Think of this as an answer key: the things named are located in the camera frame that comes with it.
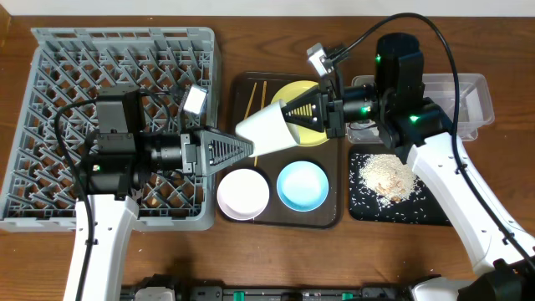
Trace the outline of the white plastic cup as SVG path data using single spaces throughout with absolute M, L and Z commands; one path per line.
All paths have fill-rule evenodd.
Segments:
M 283 100 L 278 100 L 236 125 L 236 135 L 253 143 L 250 157 L 299 145 L 298 127 L 287 123 L 283 118 L 282 109 L 285 106 Z

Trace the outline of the wooden chopstick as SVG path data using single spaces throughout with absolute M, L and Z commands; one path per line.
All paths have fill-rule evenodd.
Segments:
M 251 107 L 252 107 L 252 102 L 254 100 L 254 96 L 255 96 L 255 93 L 256 93 L 256 88 L 257 88 L 257 82 L 255 82 L 253 84 L 252 91 L 251 91 L 251 94 L 250 94 L 248 102 L 247 102 L 247 108 L 246 108 L 243 120 L 246 120 L 247 117 L 250 114 L 250 110 L 251 110 Z
M 265 105 L 265 99 L 266 99 L 266 92 L 267 92 L 267 81 L 263 81 L 263 85 L 262 85 L 262 98 L 261 98 L 261 106 L 260 106 L 260 110 L 262 110 L 264 108 L 264 105 Z M 257 159 L 258 157 L 255 156 L 254 157 L 254 162 L 253 162 L 253 166 L 254 167 L 257 167 Z

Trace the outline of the light blue bowl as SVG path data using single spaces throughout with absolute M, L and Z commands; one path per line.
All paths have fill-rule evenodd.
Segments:
M 319 208 L 329 194 L 326 172 L 311 161 L 295 161 L 285 166 L 276 182 L 281 202 L 296 212 Z

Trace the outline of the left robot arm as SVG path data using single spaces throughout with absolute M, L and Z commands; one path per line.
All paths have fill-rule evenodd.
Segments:
M 81 162 L 64 154 L 78 191 L 66 300 L 119 299 L 128 241 L 153 174 L 211 176 L 253 153 L 251 142 L 211 127 L 145 131 L 145 97 L 162 101 L 135 86 L 103 88 L 90 100 L 99 128 L 87 136 Z

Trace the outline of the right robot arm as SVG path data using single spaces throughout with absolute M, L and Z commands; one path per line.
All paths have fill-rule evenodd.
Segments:
M 507 212 L 469 159 L 455 121 L 424 94 L 424 57 L 417 38 L 378 40 L 371 84 L 344 87 L 337 68 L 346 48 L 308 50 L 321 78 L 283 108 L 292 124 L 340 137 L 344 124 L 372 120 L 380 139 L 427 186 L 469 255 L 476 280 L 440 276 L 410 285 L 412 300 L 531 300 L 534 239 Z

